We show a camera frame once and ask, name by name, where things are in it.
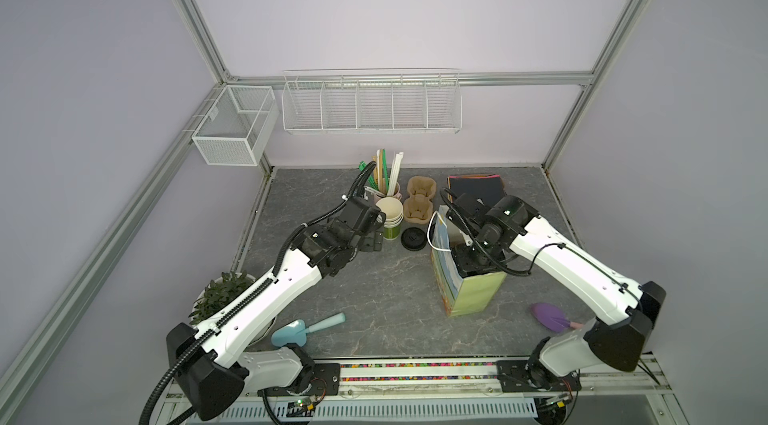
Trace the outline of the white green paper bag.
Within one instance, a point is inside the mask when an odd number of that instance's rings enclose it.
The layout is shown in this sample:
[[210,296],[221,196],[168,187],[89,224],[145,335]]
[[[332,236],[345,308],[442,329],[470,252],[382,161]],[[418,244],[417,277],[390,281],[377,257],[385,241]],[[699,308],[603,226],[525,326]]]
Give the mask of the white green paper bag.
[[465,242],[459,229],[448,221],[447,212],[445,205],[434,212],[427,240],[443,307],[448,317],[479,313],[501,288],[506,274],[494,268],[471,274],[458,267],[457,249]]

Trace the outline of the stack of black lids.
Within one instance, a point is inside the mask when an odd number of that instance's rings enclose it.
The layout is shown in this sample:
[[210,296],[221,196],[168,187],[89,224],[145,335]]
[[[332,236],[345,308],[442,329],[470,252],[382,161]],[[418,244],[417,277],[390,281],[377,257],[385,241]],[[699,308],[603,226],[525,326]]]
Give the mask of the stack of black lids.
[[423,250],[427,245],[427,234],[417,227],[404,229],[401,232],[401,245],[411,252]]

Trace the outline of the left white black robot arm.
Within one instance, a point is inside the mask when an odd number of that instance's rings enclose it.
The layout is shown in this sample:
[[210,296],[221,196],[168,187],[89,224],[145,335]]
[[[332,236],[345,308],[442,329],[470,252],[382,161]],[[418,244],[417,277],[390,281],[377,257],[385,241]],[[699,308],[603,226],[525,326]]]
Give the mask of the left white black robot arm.
[[331,211],[300,224],[281,245],[275,264],[222,310],[195,326],[180,323],[166,337],[169,368],[150,393],[139,423],[150,422],[171,382],[190,403],[176,418],[208,421],[226,411],[248,388],[257,391],[307,387],[313,360],[298,345],[241,357],[256,336],[293,300],[338,274],[358,253],[361,240],[380,229],[385,215],[365,199],[364,185],[375,169],[369,162]]

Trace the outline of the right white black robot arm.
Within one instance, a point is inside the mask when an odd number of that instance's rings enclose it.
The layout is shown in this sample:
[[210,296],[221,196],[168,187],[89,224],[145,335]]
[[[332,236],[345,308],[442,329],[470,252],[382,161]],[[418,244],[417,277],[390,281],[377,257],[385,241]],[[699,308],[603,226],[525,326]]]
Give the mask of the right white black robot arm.
[[[534,389],[550,390],[594,365],[623,372],[637,368],[666,298],[660,285],[640,284],[604,265],[516,196],[506,195],[491,207],[448,188],[440,197],[448,219],[468,238],[453,249],[454,257],[517,277],[540,268],[594,314],[582,327],[537,344],[523,369]],[[507,257],[524,258],[529,268],[508,267]]]

